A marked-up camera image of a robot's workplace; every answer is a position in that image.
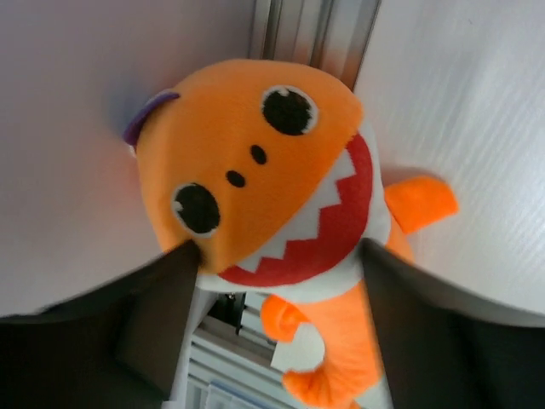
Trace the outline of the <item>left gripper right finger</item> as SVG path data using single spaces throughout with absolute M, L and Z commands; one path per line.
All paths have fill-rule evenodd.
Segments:
M 544 317 L 464 291 L 363 239 L 395 408 L 542 408 Z

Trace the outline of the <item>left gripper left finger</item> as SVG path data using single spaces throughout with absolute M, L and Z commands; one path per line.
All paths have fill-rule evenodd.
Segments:
M 187 241 L 108 284 L 1 320 L 4 408 L 159 408 L 175 384 L 200 249 Z

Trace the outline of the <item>orange shark plush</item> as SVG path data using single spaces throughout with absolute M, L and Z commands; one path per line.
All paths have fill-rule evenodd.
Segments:
M 161 247 L 200 250 L 199 288 L 265 295 L 269 338 L 312 325 L 324 355 L 285 389 L 311 408 L 354 408 L 383 369 L 357 255 L 370 238 L 407 262 L 407 235 L 453 216 L 435 176 L 384 185 L 359 98 L 319 69 L 226 60 L 150 98 L 127 125 Z

